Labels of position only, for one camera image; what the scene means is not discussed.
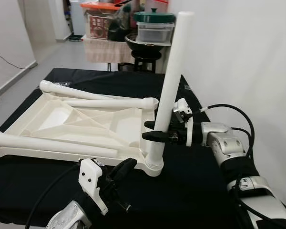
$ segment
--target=white cylindrical pole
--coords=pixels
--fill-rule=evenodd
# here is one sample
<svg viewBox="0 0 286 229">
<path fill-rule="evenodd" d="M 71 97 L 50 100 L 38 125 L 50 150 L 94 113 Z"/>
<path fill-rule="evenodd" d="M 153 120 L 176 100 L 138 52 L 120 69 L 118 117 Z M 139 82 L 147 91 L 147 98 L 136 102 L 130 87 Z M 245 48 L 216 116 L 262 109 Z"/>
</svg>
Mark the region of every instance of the white cylindrical pole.
<svg viewBox="0 0 286 229">
<path fill-rule="evenodd" d="M 69 88 L 61 85 L 54 84 L 50 81 L 42 80 L 39 84 L 40 90 L 43 92 L 55 92 L 59 94 L 68 95 L 75 98 L 81 99 L 112 99 L 103 95 L 93 94 L 89 92 L 84 92 L 74 88 Z"/>
<path fill-rule="evenodd" d="M 167 132 L 171 114 L 176 100 L 179 82 L 182 74 L 184 53 L 186 53 L 188 38 L 192 28 L 194 13 L 182 11 L 178 13 L 173 44 L 167 64 L 164 84 L 161 93 L 155 131 Z M 165 143 L 153 142 L 146 156 L 146 164 L 150 169 L 159 171 L 163 168 L 163 151 Z"/>
<path fill-rule="evenodd" d="M 100 148 L 95 146 L 86 146 L 54 140 L 46 140 L 35 137 L 24 137 L 4 134 L 0 132 L 0 147 L 24 148 L 43 151 L 86 154 L 101 157 L 117 157 L 117 150 Z"/>
<path fill-rule="evenodd" d="M 111 100 L 64 100 L 74 107 L 130 107 L 155 110 L 159 101 L 155 98 L 144 99 L 111 99 Z"/>
</svg>

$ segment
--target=table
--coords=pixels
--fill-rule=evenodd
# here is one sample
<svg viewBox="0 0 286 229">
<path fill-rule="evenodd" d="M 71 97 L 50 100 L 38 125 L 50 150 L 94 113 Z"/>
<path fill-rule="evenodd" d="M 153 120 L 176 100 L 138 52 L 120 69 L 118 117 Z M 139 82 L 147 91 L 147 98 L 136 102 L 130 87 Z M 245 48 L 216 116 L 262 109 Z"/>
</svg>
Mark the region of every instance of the table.
<svg viewBox="0 0 286 229">
<path fill-rule="evenodd" d="M 126 42 L 82 37 L 86 59 L 93 63 L 134 63 L 132 50 Z"/>
<path fill-rule="evenodd" d="M 70 87 L 97 94 L 160 99 L 163 74 L 102 72 L 55 68 L 46 77 L 53 82 L 70 81 Z M 0 127 L 5 131 L 39 96 L 36 89 Z M 200 104 L 182 77 L 177 99 L 184 97 L 194 111 Z M 195 121 L 208 121 L 205 114 Z M 225 183 L 212 151 L 207 147 L 166 144 L 160 176 L 149 177 L 134 170 L 119 188 L 132 208 L 125 213 L 109 208 L 105 217 L 93 222 L 95 228 L 238 228 Z M 0 222 L 25 224 L 42 191 L 73 162 L 21 156 L 0 158 Z M 78 172 L 58 183 L 41 203 L 32 225 L 45 226 L 81 191 Z"/>
</svg>

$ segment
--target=black clamp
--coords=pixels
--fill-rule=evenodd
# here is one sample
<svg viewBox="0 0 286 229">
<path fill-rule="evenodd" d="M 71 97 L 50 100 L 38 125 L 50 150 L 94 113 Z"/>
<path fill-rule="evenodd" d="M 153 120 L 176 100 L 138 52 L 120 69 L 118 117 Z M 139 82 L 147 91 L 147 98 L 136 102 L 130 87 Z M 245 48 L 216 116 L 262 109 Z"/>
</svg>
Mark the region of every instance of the black clamp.
<svg viewBox="0 0 286 229">
<path fill-rule="evenodd" d="M 100 188 L 99 195 L 101 199 L 105 204 L 115 202 L 128 211 L 131 205 L 120 199 L 117 188 L 129 172 L 134 169 L 137 161 L 133 158 L 128 158 L 114 167 L 110 172 L 108 172 L 108 169 L 104 164 L 95 158 L 93 159 L 93 162 L 102 169 L 102 176 L 99 177 L 97 183 L 97 187 Z"/>
<path fill-rule="evenodd" d="M 155 121 L 147 121 L 144 126 L 154 129 Z M 187 129 L 185 122 L 172 120 L 167 133 L 162 131 L 150 131 L 142 134 L 142 138 L 153 142 L 171 143 L 173 145 L 184 145 L 186 143 Z"/>
</svg>

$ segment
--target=stool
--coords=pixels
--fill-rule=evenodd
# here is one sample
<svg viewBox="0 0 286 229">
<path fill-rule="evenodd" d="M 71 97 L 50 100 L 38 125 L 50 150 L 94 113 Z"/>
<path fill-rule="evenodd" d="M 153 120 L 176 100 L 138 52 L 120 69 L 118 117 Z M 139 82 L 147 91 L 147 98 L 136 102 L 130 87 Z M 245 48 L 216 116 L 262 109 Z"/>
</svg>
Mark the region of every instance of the stool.
<svg viewBox="0 0 286 229">
<path fill-rule="evenodd" d="M 152 72 L 156 73 L 156 60 L 159 60 L 161 58 L 160 52 L 142 52 L 142 51 L 132 51 L 132 56 L 135 59 L 134 61 L 134 68 L 133 70 L 136 72 L 139 69 L 139 63 L 142 62 L 143 65 L 146 63 L 152 64 L 152 70 L 144 70 L 141 69 L 143 72 Z"/>
</svg>

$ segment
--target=green pot lid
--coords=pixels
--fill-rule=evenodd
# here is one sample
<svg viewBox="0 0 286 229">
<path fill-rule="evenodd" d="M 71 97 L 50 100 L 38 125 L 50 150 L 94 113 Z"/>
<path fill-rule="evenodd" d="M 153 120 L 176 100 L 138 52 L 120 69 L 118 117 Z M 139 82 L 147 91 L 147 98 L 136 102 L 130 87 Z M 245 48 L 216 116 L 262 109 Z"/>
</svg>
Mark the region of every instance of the green pot lid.
<svg viewBox="0 0 286 229">
<path fill-rule="evenodd" d="M 156 8 L 152 8 L 152 12 L 134 13 L 133 19 L 146 23 L 171 23 L 175 21 L 175 15 L 172 13 L 157 13 Z"/>
</svg>

